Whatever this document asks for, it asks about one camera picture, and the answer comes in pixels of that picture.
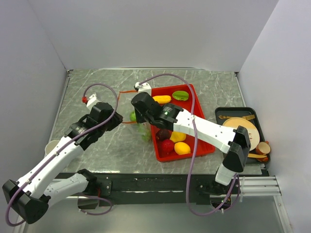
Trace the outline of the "green lettuce toy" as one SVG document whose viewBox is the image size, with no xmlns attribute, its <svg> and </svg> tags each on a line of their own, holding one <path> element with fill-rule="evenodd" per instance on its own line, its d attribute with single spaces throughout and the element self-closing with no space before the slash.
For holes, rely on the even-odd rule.
<svg viewBox="0 0 311 233">
<path fill-rule="evenodd" d="M 150 125 L 145 124 L 145 123 L 137 124 L 137 132 L 143 141 L 149 142 L 151 140 L 152 136 L 151 136 Z"/>
</svg>

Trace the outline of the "clear zip bag orange zipper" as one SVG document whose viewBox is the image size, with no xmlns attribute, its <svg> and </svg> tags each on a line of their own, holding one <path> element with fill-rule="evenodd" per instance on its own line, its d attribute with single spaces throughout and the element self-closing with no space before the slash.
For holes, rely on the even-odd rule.
<svg viewBox="0 0 311 233">
<path fill-rule="evenodd" d="M 131 104 L 132 98 L 137 94 L 135 90 L 120 91 L 118 95 L 117 113 L 123 116 L 122 124 L 125 125 L 130 138 L 138 141 L 151 140 L 151 126 L 149 123 L 137 123 L 135 109 Z"/>
</svg>

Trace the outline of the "green bumpy fruit toy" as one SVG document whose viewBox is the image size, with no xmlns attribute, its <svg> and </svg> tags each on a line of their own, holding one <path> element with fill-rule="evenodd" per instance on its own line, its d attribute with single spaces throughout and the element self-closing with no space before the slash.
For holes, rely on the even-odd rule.
<svg viewBox="0 0 311 233">
<path fill-rule="evenodd" d="M 129 118 L 130 118 L 130 121 L 131 121 L 131 122 L 136 122 L 136 121 L 137 121 L 135 111 L 132 111 L 132 112 L 130 113 Z"/>
</svg>

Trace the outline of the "yellow lemon toy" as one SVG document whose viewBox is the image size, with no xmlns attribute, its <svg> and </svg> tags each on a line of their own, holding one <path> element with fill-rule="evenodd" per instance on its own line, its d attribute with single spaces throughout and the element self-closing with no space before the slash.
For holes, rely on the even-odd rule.
<svg viewBox="0 0 311 233">
<path fill-rule="evenodd" d="M 189 154 L 191 153 L 191 148 L 187 143 L 184 142 L 177 142 L 174 145 L 174 151 L 178 155 L 184 155 L 184 154 Z"/>
</svg>

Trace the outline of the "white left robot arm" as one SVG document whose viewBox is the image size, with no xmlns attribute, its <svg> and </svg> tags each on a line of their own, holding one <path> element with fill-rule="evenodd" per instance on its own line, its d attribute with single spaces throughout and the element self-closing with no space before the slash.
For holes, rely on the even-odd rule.
<svg viewBox="0 0 311 233">
<path fill-rule="evenodd" d="M 33 224 L 49 207 L 68 196 L 99 194 L 101 184 L 87 169 L 79 170 L 59 183 L 52 181 L 74 158 L 122 121 L 123 117 L 110 104 L 98 102 L 93 105 L 89 114 L 70 125 L 55 148 L 38 165 L 17 181 L 8 180 L 2 186 L 8 209 L 13 209 L 24 222 Z"/>
</svg>

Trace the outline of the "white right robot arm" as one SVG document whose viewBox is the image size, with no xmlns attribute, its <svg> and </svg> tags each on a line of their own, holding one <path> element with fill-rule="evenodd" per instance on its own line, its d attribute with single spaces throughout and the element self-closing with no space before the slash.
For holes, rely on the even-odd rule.
<svg viewBox="0 0 311 233">
<path fill-rule="evenodd" d="M 234 175 L 244 171 L 251 147 L 245 127 L 238 126 L 235 129 L 218 125 L 172 103 L 161 106 L 146 92 L 136 94 L 131 104 L 135 109 L 137 120 L 148 122 L 159 129 L 197 137 L 225 154 L 212 182 L 213 189 L 217 193 L 224 193 L 230 187 Z"/>
</svg>

